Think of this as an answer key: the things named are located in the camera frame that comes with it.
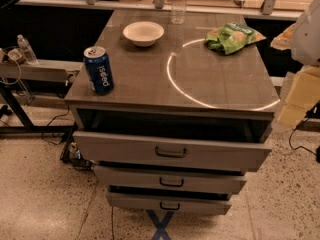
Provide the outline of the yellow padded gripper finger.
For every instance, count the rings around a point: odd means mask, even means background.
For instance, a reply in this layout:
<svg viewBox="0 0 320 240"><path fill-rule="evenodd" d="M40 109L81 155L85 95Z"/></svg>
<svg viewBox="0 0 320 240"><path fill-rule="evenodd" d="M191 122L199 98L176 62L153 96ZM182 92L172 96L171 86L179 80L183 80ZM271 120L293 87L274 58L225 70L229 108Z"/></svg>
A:
<svg viewBox="0 0 320 240"><path fill-rule="evenodd" d="M319 101L320 67L304 65L293 78L277 120L283 126L295 128Z"/></svg>

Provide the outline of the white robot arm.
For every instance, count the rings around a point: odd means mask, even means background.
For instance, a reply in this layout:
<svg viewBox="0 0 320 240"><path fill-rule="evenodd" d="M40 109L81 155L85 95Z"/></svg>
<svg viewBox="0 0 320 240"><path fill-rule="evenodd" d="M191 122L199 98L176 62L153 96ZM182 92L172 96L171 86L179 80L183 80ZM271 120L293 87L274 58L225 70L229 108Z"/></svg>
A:
<svg viewBox="0 0 320 240"><path fill-rule="evenodd" d="M296 21L291 54L303 67L294 76L277 120L295 128L320 101L320 0L313 0Z"/></svg>

